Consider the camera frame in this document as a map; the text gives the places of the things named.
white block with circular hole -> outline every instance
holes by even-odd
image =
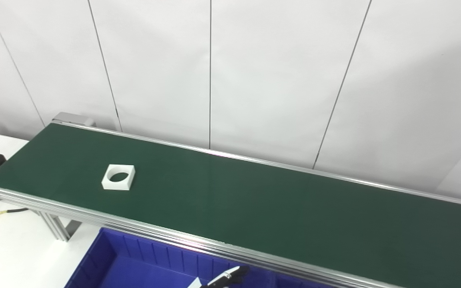
[[[110,180],[111,177],[118,173],[126,173],[127,177],[117,182]],[[133,182],[134,173],[135,170],[133,165],[110,164],[102,179],[102,187],[105,190],[129,190]]]

green belt surface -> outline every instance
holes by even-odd
[[[130,191],[101,186],[132,164]],[[407,288],[461,288],[461,204],[50,124],[0,188]]]

blue plastic bin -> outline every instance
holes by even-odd
[[[101,228],[66,288],[186,288],[242,265],[220,257]],[[233,288],[330,288],[251,266]]]

white table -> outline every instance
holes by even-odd
[[[8,159],[26,143],[0,135],[0,154]],[[0,202],[0,210],[12,208],[19,207]],[[31,211],[0,215],[0,287],[64,287],[98,231],[82,224],[63,242]]]

